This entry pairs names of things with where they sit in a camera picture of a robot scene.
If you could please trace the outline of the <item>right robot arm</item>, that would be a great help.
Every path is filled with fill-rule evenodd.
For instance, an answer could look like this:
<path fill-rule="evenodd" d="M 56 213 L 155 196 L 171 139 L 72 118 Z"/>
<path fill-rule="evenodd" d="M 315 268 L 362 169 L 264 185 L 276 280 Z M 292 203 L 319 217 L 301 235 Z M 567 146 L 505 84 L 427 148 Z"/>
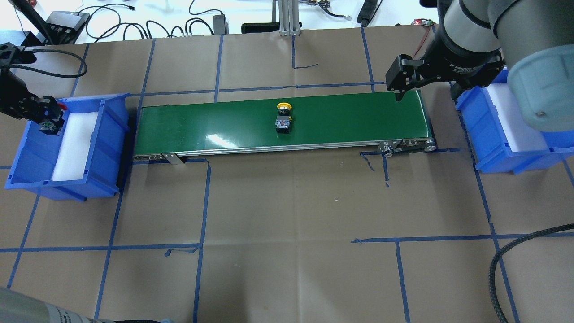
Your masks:
<path fill-rule="evenodd" d="M 451 98 L 457 100 L 492 84 L 506 67 L 529 127 L 573 129 L 571 0 L 421 0 L 420 5 L 437 8 L 439 28 L 421 58 L 400 54 L 386 72 L 386 88 L 396 100 L 436 82 L 453 82 Z"/>

